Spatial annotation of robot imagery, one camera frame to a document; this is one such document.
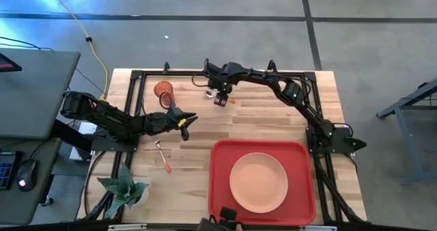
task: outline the plastic tray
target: plastic tray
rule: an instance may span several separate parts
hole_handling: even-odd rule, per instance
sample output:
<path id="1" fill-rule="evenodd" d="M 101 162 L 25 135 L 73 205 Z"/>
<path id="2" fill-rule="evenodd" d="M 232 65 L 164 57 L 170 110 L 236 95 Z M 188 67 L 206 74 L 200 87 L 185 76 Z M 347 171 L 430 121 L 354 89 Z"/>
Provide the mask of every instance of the plastic tray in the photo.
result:
<path id="1" fill-rule="evenodd" d="M 277 159 L 288 177 L 284 202 L 269 213 L 252 213 L 232 196 L 229 175 L 235 162 L 252 152 L 263 152 Z M 307 149 L 294 141 L 222 140 L 211 151 L 208 209 L 216 218 L 223 206 L 237 210 L 244 224 L 304 226 L 315 217 L 313 184 Z"/>

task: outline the gray floor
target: gray floor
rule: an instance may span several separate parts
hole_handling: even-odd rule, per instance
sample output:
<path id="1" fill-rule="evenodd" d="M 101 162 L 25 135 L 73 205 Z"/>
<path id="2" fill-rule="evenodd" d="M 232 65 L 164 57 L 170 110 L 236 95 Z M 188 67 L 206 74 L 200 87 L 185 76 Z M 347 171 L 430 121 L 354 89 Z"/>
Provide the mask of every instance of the gray floor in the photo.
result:
<path id="1" fill-rule="evenodd" d="M 304 16 L 302 0 L 64 0 L 86 14 L 195 16 Z M 313 16 L 437 17 L 436 0 L 309 0 Z M 0 0 L 0 12 L 65 12 L 56 0 Z M 265 68 L 314 70 L 305 22 L 83 21 L 96 50 L 111 69 L 200 68 L 208 57 Z M 374 223 L 437 230 L 437 180 L 401 185 L 412 172 L 394 117 L 375 113 L 437 78 L 437 24 L 314 23 L 323 70 L 335 72 L 346 121 L 368 146 L 357 153 L 358 175 L 368 219 Z M 80 51 L 79 69 L 99 87 L 101 66 L 72 20 L 0 18 L 0 35 L 56 50 Z M 99 96 L 80 75 L 70 87 Z M 435 121 L 433 114 L 412 124 Z M 424 155 L 433 168 L 437 153 Z M 39 208 L 34 223 L 73 220 L 82 178 L 56 178 L 52 192 L 62 201 Z"/>

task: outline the fork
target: fork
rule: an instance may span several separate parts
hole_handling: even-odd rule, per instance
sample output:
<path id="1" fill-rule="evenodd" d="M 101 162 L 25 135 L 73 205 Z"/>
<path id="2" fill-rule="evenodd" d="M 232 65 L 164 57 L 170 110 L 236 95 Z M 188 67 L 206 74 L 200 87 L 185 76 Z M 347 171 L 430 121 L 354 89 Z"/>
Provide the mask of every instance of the fork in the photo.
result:
<path id="1" fill-rule="evenodd" d="M 154 135 L 154 136 L 152 136 L 152 139 L 153 139 L 153 144 L 158 148 L 158 150 L 159 150 L 159 152 L 160 152 L 160 154 L 161 154 L 161 158 L 163 159 L 163 162 L 164 162 L 164 164 L 165 164 L 165 171 L 166 171 L 168 174 L 170 174 L 170 173 L 171 173 L 171 168 L 170 168 L 170 165 L 169 165 L 169 163 L 167 162 L 167 160 L 165 160 L 165 157 L 164 157 L 163 151 L 161 150 L 161 144 L 160 144 L 160 141 L 159 141 L 158 136 Z"/>

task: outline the round plate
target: round plate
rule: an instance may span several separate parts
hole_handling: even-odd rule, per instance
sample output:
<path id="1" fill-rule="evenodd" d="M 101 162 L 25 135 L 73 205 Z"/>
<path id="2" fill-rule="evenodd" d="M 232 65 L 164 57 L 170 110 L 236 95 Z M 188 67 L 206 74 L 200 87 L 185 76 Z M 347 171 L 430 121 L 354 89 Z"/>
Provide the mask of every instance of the round plate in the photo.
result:
<path id="1" fill-rule="evenodd" d="M 288 178 L 274 157 L 260 152 L 244 155 L 235 163 L 229 179 L 235 200 L 254 213 L 267 213 L 282 204 Z"/>

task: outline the yellow cable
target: yellow cable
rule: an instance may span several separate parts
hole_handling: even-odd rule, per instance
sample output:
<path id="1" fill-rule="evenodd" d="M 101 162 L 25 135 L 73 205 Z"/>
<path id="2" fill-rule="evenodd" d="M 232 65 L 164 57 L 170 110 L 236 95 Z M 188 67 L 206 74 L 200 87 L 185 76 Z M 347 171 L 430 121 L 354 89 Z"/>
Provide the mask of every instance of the yellow cable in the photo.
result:
<path id="1" fill-rule="evenodd" d="M 85 28 L 83 27 L 82 23 L 80 22 L 79 19 L 76 18 L 76 16 L 73 14 L 73 12 L 70 11 L 70 9 L 68 9 L 68 7 L 62 3 L 61 0 L 58 0 L 60 2 L 60 4 L 62 4 L 62 6 L 65 7 L 65 9 L 67 9 L 67 11 L 70 13 L 70 15 L 73 17 L 74 21 L 77 23 L 77 25 L 82 29 L 83 33 L 85 34 L 85 37 L 88 38 L 89 35 L 87 33 L 87 31 L 85 30 Z M 105 64 L 103 64 L 103 61 L 97 56 L 93 44 L 91 43 L 91 41 L 87 41 L 89 43 L 89 47 L 91 47 L 91 51 L 93 52 L 94 57 L 97 59 L 97 61 L 99 61 L 99 63 L 102 65 L 103 69 L 104 69 L 104 89 L 103 89 L 103 94 L 102 96 L 100 96 L 100 100 L 104 100 L 104 95 L 107 92 L 107 88 L 108 88 L 108 69 L 105 66 Z"/>
<path id="2" fill-rule="evenodd" d="M 103 69 L 104 69 L 104 89 L 103 89 L 104 93 L 100 97 L 100 100 L 104 100 L 104 94 L 106 94 L 107 88 L 108 88 L 108 69 L 103 64 L 102 60 L 100 60 L 100 58 L 97 56 L 96 52 L 94 51 L 94 46 L 91 43 L 91 41 L 89 41 L 88 43 L 89 43 L 89 47 L 91 47 L 91 51 L 93 52 L 94 57 L 96 57 L 96 59 L 100 62 L 100 64 L 103 66 Z"/>

